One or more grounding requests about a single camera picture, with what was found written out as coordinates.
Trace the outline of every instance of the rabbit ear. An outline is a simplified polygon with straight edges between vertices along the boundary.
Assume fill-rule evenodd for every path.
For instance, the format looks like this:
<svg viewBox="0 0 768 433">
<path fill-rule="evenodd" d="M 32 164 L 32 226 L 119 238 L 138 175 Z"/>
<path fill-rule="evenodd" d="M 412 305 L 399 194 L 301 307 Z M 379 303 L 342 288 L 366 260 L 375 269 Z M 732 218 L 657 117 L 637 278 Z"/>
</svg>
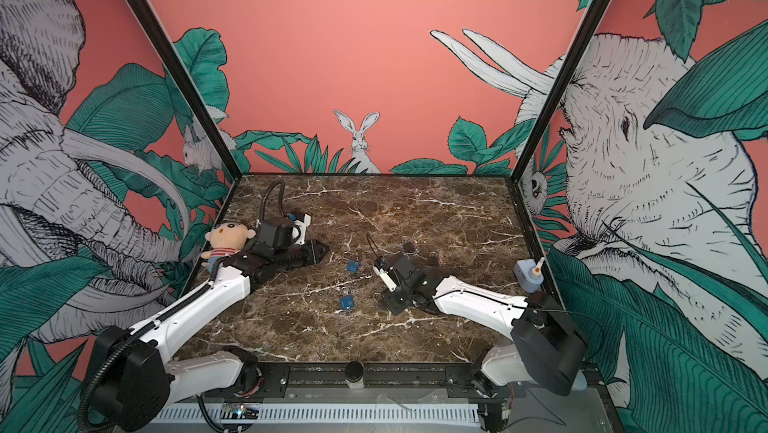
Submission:
<svg viewBox="0 0 768 433">
<path fill-rule="evenodd" d="M 341 123 L 342 128 L 349 131 L 350 133 L 355 133 L 355 122 L 352 121 L 350 117 L 346 116 L 342 112 L 339 112 L 338 110 L 334 110 L 333 113 L 336 114 L 336 118 L 339 118 L 339 123 Z"/>
<path fill-rule="evenodd" d="M 368 130 L 370 127 L 373 126 L 375 122 L 379 121 L 380 116 L 381 115 L 377 112 L 368 114 L 368 116 L 366 116 L 366 119 L 362 121 L 362 126 L 360 127 L 360 131 Z"/>
<path fill-rule="evenodd" d="M 192 143 L 192 129 L 189 125 L 184 127 L 184 141 L 191 144 Z"/>
</svg>

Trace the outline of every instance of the elephant tusk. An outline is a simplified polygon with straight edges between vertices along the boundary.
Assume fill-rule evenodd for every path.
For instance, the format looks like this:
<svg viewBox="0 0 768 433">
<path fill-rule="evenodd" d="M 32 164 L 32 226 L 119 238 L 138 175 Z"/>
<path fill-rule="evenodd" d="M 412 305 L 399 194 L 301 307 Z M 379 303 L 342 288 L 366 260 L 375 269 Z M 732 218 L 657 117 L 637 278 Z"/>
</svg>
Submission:
<svg viewBox="0 0 768 433">
<path fill-rule="evenodd" d="M 168 180 L 168 178 L 166 178 L 166 176 L 157 168 L 125 150 L 120 150 L 120 148 L 113 147 L 68 128 L 64 129 L 62 150 L 67 155 L 77 160 L 101 161 L 139 174 L 158 185 L 159 188 L 163 189 L 174 203 L 176 203 L 176 206 L 181 213 L 181 218 L 184 221 L 184 236 L 187 236 L 190 217 L 187 204 L 184 202 L 184 197 L 181 196 L 176 185 L 171 183 L 170 180 Z"/>
</svg>

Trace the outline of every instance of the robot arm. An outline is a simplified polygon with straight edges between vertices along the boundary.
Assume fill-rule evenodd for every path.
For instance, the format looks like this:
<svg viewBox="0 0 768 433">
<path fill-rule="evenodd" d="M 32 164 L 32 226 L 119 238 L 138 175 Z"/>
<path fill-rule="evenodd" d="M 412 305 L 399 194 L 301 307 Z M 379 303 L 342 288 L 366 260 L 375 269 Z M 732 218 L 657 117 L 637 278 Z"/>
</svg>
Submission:
<svg viewBox="0 0 768 433">
<path fill-rule="evenodd" d="M 293 213 L 262 222 L 255 238 L 235 255 L 214 264 L 211 279 L 182 296 L 173 305 L 141 320 L 129 329 L 116 326 L 102 332 L 94 344 L 78 409 L 82 431 L 100 431 L 91 425 L 93 408 L 125 431 L 136 431 L 169 403 L 216 388 L 234 392 L 258 387 L 256 357 L 242 349 L 218 351 L 186 361 L 171 361 L 178 349 L 198 330 L 236 304 L 279 271 L 313 265 L 330 251 L 315 239 L 305 239 L 310 216 Z"/>
</svg>

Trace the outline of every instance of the blue padlock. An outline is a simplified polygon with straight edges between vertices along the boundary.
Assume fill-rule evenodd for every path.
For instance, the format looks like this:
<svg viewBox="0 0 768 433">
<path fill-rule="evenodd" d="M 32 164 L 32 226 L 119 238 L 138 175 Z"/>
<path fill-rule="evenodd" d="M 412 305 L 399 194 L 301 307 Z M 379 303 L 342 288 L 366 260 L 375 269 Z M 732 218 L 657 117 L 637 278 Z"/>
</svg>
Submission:
<svg viewBox="0 0 768 433">
<path fill-rule="evenodd" d="M 355 300 L 352 299 L 352 295 L 350 294 L 350 291 L 345 288 L 342 289 L 342 297 L 339 299 L 339 303 L 341 304 L 341 310 L 342 311 L 349 311 L 355 306 Z"/>
</svg>

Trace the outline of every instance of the black padlock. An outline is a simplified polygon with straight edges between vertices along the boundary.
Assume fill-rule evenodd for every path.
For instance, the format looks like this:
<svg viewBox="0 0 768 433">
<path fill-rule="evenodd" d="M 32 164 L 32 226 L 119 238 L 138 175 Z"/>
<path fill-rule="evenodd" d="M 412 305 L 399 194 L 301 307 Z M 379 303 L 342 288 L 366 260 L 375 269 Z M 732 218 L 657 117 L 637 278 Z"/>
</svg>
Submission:
<svg viewBox="0 0 768 433">
<path fill-rule="evenodd" d="M 416 245 L 410 239 L 402 239 L 402 250 L 406 253 L 413 253 L 416 251 Z"/>
</svg>

